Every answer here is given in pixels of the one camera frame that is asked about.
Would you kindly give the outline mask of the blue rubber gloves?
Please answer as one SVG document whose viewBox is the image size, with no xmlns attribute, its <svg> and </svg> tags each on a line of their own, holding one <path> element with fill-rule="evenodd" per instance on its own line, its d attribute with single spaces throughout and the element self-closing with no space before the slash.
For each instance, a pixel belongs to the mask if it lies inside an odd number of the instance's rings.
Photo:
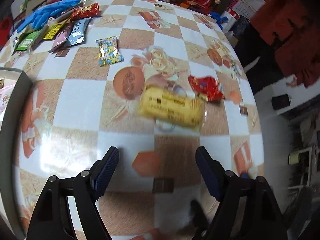
<svg viewBox="0 0 320 240">
<path fill-rule="evenodd" d="M 58 17 L 63 11 L 79 4 L 81 0 L 61 0 L 35 10 L 17 28 L 20 33 L 25 27 L 29 26 L 34 30 L 42 28 L 50 17 Z"/>
</svg>

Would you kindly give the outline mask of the green snack packet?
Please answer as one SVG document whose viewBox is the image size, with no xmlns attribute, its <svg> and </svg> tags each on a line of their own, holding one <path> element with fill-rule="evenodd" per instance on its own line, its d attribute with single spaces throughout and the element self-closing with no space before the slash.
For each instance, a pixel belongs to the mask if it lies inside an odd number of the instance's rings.
<svg viewBox="0 0 320 240">
<path fill-rule="evenodd" d="M 43 28 L 40 30 L 36 30 L 32 33 L 29 33 L 17 46 L 17 51 L 25 51 L 25 50 L 35 50 L 37 45 L 43 39 L 47 32 L 47 29 Z"/>
</svg>

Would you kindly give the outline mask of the pink small snack packet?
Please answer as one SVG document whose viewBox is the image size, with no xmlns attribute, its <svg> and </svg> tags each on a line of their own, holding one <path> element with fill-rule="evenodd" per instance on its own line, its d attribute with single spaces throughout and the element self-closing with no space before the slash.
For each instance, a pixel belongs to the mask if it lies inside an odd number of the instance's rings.
<svg viewBox="0 0 320 240">
<path fill-rule="evenodd" d="M 56 35 L 52 48 L 48 51 L 49 53 L 53 53 L 57 49 L 59 49 L 65 42 L 68 40 L 72 29 L 73 29 L 73 22 L 66 23 L 62 30 Z"/>
</svg>

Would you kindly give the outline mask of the small floral candy packet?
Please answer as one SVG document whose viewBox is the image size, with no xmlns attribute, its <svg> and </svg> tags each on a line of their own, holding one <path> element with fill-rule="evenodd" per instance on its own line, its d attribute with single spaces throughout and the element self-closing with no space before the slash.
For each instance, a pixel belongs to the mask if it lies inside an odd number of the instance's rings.
<svg viewBox="0 0 320 240">
<path fill-rule="evenodd" d="M 115 63 L 123 62 L 124 57 L 118 49 L 118 38 L 111 36 L 96 40 L 99 47 L 99 66 L 109 66 Z"/>
</svg>

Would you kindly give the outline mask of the yellow snack packet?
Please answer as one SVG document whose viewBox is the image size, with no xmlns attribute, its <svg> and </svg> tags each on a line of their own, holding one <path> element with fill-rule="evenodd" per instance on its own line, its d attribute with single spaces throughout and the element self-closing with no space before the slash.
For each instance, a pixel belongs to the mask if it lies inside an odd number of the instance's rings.
<svg viewBox="0 0 320 240">
<path fill-rule="evenodd" d="M 65 25 L 67 21 L 62 21 L 52 25 L 48 31 L 46 32 L 45 36 L 43 37 L 44 40 L 52 40 L 58 31 Z"/>
</svg>

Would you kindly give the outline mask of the wall calendar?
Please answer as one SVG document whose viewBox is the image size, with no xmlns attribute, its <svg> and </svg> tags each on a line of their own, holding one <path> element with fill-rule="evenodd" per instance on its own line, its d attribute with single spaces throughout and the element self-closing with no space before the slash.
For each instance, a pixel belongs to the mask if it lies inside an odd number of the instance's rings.
<svg viewBox="0 0 320 240">
<path fill-rule="evenodd" d="M 264 4 L 264 0 L 238 0 L 232 10 L 240 16 L 250 19 Z"/>
</svg>

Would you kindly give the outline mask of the white red gift bag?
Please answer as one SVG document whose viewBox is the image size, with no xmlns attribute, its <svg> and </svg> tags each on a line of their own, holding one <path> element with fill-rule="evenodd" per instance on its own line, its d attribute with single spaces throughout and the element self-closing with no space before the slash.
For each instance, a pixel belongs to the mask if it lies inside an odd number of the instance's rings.
<svg viewBox="0 0 320 240">
<path fill-rule="evenodd" d="M 228 20 L 223 22 L 222 25 L 222 31 L 224 33 L 228 32 L 231 27 L 236 23 L 236 21 L 240 18 L 240 15 L 235 12 L 234 10 L 227 8 L 223 14 L 221 15 L 221 17 L 227 17 Z"/>
</svg>

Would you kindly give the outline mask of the grey cardboard box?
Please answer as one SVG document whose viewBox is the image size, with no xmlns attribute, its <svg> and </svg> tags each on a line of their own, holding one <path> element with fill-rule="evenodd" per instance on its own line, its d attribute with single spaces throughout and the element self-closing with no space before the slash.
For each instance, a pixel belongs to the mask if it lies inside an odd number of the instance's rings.
<svg viewBox="0 0 320 240">
<path fill-rule="evenodd" d="M 25 233 L 15 201 L 12 161 L 20 116 L 33 82 L 23 70 L 16 68 L 1 68 L 1 76 L 16 82 L 1 127 L 1 200 L 13 236 L 24 239 Z"/>
</svg>

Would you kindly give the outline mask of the yellow biscuit packet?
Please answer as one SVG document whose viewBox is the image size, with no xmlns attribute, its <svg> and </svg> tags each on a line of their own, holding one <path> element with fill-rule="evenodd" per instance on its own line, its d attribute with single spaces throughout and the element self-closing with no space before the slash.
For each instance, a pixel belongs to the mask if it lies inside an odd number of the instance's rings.
<svg viewBox="0 0 320 240">
<path fill-rule="evenodd" d="M 182 96 L 156 85 L 146 85 L 139 100 L 137 114 L 198 129 L 204 121 L 205 104 L 198 97 Z"/>
</svg>

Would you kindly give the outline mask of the red peanut snack packet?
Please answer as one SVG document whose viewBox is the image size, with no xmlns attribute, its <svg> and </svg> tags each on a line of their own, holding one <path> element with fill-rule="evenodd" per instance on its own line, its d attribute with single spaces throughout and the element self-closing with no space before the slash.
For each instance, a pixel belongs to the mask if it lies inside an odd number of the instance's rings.
<svg viewBox="0 0 320 240">
<path fill-rule="evenodd" d="M 70 21 L 73 22 L 84 18 L 100 17 L 100 15 L 99 3 L 93 3 L 91 5 L 75 8 Z"/>
</svg>

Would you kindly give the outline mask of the pink cranberry snack packet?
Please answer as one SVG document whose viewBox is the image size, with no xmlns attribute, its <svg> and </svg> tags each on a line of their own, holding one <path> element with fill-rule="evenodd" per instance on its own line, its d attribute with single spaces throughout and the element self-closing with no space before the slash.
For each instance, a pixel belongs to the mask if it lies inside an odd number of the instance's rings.
<svg viewBox="0 0 320 240">
<path fill-rule="evenodd" d="M 0 119 L 3 121 L 4 118 L 4 112 L 7 108 L 9 99 L 11 97 L 12 91 L 14 89 L 15 85 L 9 85 L 1 88 L 0 92 Z"/>
</svg>

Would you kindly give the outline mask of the person in red top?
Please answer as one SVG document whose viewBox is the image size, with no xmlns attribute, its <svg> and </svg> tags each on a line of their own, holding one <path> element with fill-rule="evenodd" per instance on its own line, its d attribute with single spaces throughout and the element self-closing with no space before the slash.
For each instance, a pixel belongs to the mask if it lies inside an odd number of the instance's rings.
<svg viewBox="0 0 320 240">
<path fill-rule="evenodd" d="M 251 18 L 269 45 L 286 85 L 308 88 L 319 79 L 319 19 L 301 0 L 269 0 Z"/>
</svg>

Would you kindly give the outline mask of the black handbag on floor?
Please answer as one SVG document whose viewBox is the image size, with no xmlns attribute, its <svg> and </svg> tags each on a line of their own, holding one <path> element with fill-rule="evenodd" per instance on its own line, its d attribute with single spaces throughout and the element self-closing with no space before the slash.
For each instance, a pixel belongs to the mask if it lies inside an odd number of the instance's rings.
<svg viewBox="0 0 320 240">
<path fill-rule="evenodd" d="M 291 105 L 291 96 L 287 94 L 273 96 L 271 99 L 272 108 L 277 111 Z"/>
</svg>

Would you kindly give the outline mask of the light blue snack packet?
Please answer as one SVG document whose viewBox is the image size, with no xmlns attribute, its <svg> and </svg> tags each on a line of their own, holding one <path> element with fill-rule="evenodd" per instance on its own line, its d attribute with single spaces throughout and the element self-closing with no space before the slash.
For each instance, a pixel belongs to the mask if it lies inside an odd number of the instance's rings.
<svg viewBox="0 0 320 240">
<path fill-rule="evenodd" d="M 90 22 L 91 18 L 83 18 L 80 20 L 76 20 L 73 25 L 73 29 L 64 44 L 64 47 L 71 47 L 74 45 L 78 45 L 84 42 L 85 39 L 85 31 Z"/>
</svg>

